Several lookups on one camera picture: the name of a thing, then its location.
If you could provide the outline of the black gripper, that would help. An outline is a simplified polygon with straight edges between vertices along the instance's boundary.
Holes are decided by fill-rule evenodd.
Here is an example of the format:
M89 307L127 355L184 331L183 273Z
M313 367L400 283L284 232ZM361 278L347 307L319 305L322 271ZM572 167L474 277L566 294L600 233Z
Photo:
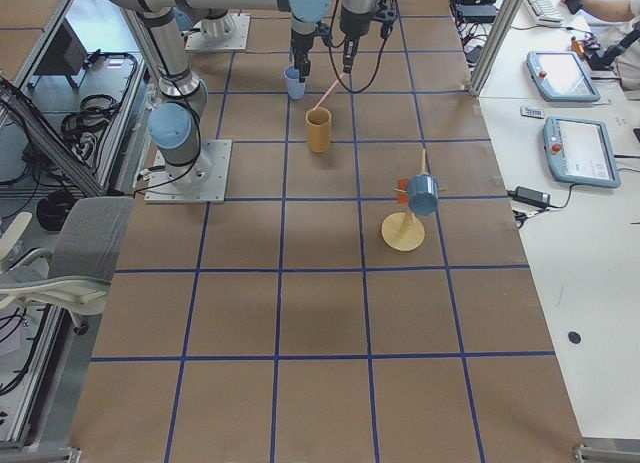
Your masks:
M350 74L358 51L359 40L369 31L376 0L340 0L340 30L345 36L342 72Z
M298 70L298 82L305 83L310 76L311 61L309 51L314 45L314 32L302 34L295 30L291 31L291 51L293 54L294 68Z

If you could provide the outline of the person's forearm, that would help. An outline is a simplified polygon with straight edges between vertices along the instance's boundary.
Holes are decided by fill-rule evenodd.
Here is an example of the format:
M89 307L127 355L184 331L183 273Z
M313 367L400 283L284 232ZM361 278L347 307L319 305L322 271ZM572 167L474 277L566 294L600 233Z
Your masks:
M606 22L631 21L639 16L639 0L583 0L584 10Z

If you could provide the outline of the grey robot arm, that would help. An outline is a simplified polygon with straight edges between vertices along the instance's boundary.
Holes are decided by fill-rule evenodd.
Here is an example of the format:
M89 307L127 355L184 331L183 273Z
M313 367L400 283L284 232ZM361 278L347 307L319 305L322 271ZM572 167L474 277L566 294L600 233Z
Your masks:
M160 90L168 101L188 113L187 121L199 125L200 115L191 103L204 93L201 81L191 69L175 18L176 8L202 12L207 17L224 17L230 9L278 10L291 17L291 52L299 81L310 75L308 53L314 40L321 38L332 47L331 29L322 23L332 2L341 5L340 30L344 42L343 72L348 74L357 55L359 40L372 21L379 19L377 0L107 0L133 12L144 27L143 40L152 47L152 62L160 73Z
M308 53L313 48L316 26L325 16L332 0L175 0L178 8L200 24L208 37L228 37L235 31L229 10L277 10L291 17L290 46L293 65L303 83L311 72Z

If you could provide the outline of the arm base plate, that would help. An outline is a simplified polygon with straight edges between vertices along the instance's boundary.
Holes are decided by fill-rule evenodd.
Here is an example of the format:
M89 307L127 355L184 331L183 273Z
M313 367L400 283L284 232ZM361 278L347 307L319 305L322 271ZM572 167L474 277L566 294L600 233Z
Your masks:
M191 53L245 51L250 21L251 17L246 13L205 18L188 32L185 49Z
M150 175L144 200L149 204L223 203L231 160L230 139L204 140L201 153L188 174L179 178L176 167L165 166L164 158L156 151L154 165L162 166Z

